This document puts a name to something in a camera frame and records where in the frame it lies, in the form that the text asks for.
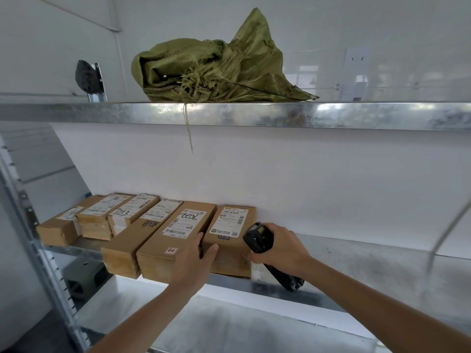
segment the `finger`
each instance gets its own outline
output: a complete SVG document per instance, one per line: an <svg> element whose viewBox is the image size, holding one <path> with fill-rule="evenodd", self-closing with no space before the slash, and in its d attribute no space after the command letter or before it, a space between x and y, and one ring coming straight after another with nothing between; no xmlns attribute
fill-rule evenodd
<svg viewBox="0 0 471 353"><path fill-rule="evenodd" d="M196 246L200 245L200 242L201 242L201 239L203 238L203 235L204 235L204 233L201 232L201 233L198 233L198 235L196 236L196 239L195 239Z"/></svg>
<svg viewBox="0 0 471 353"><path fill-rule="evenodd" d="M255 254L251 252L247 255L247 259L252 261L254 264L263 264L263 255L262 254Z"/></svg>
<svg viewBox="0 0 471 353"><path fill-rule="evenodd" d="M281 229L281 227L275 223L263 223L263 225L265 225L273 235L276 235L276 233Z"/></svg>
<svg viewBox="0 0 471 353"><path fill-rule="evenodd" d="M203 259L201 259L201 261L203 261L206 266L211 266L211 263L214 261L216 254L218 253L218 249L218 244L211 245L211 247L204 253Z"/></svg>

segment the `small cardboard box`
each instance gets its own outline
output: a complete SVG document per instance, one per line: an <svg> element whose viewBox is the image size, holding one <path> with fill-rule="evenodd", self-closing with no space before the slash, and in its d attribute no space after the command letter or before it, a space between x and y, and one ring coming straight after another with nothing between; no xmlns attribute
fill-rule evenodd
<svg viewBox="0 0 471 353"><path fill-rule="evenodd" d="M36 227L43 244L65 247L72 244L80 236L80 226L76 215L95 203L103 196L85 198L77 205L56 217L46 220Z"/></svg>
<svg viewBox="0 0 471 353"><path fill-rule="evenodd" d="M113 193L77 215L80 230L85 238L111 240L113 233L107 217L115 209L132 200L135 196Z"/></svg>
<svg viewBox="0 0 471 353"><path fill-rule="evenodd" d="M141 274L136 252L177 210L183 201L162 199L133 224L101 247L110 273L137 279Z"/></svg>
<svg viewBox="0 0 471 353"><path fill-rule="evenodd" d="M256 221L255 207L226 205L218 208L202 242L204 253L211 245L219 245L211 265L212 273L250 277L250 262L245 259L250 248L243 236Z"/></svg>
<svg viewBox="0 0 471 353"><path fill-rule="evenodd" d="M124 203L108 216L111 232L114 236L121 233L141 215L146 213L159 201L159 197L148 194L138 194L129 202Z"/></svg>
<svg viewBox="0 0 471 353"><path fill-rule="evenodd" d="M137 252L142 276L146 279L169 283L175 254L206 231L216 212L216 205L185 202L165 221Z"/></svg>

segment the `brown package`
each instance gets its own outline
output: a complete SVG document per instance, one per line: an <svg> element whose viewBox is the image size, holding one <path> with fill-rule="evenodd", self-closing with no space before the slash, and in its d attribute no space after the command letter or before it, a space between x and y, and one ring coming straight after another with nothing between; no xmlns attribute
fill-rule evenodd
<svg viewBox="0 0 471 353"><path fill-rule="evenodd" d="M250 248L243 236L256 221L255 207L226 205L218 208L202 242L203 252L212 244L219 245L211 265L212 273L250 277L250 262L244 258L250 253Z"/></svg>
<svg viewBox="0 0 471 353"><path fill-rule="evenodd" d="M65 247L80 236L80 227L76 215L103 199L103 196L91 196L65 212L46 220L36 227L39 238L45 245Z"/></svg>
<svg viewBox="0 0 471 353"><path fill-rule="evenodd" d="M104 243L101 253L108 271L137 279L141 271L136 252L182 203L183 201L162 199L116 237Z"/></svg>
<svg viewBox="0 0 471 353"><path fill-rule="evenodd" d="M113 233L107 217L115 209L121 207L134 195L112 193L103 197L101 201L77 215L82 236L85 238L111 240Z"/></svg>
<svg viewBox="0 0 471 353"><path fill-rule="evenodd" d="M132 200L111 212L108 216L108 223L113 236L130 226L136 219L156 205L158 201L158 196L138 194Z"/></svg>
<svg viewBox="0 0 471 353"><path fill-rule="evenodd" d="M167 219L137 252L142 276L146 279L169 283L175 254L206 231L216 212L216 205L185 202Z"/></svg>

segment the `hand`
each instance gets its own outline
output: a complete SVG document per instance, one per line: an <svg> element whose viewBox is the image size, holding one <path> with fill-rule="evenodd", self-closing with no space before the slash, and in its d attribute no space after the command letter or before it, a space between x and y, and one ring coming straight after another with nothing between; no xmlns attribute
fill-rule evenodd
<svg viewBox="0 0 471 353"><path fill-rule="evenodd" d="M199 233L193 242L188 243L177 254L169 284L169 287L184 290L191 296L196 294L208 279L211 263L219 249L217 244L213 244L200 259L198 246L203 235L204 233Z"/></svg>
<svg viewBox="0 0 471 353"><path fill-rule="evenodd" d="M311 255L293 231L273 223L264 223L273 232L273 247L262 254L251 252L248 259L256 264L271 265L283 273L300 276L302 262Z"/></svg>

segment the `stack of boxes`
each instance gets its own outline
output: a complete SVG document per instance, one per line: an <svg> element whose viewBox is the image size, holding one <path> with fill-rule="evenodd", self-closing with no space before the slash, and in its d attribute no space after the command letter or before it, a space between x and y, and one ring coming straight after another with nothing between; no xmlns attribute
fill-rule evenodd
<svg viewBox="0 0 471 353"><path fill-rule="evenodd" d="M48 245L71 245L79 236L106 240L102 254L110 273L168 283L175 258L199 232L205 232L203 253L219 245L212 273L250 278L243 235L256 221L255 207L112 193L81 201L37 231Z"/></svg>

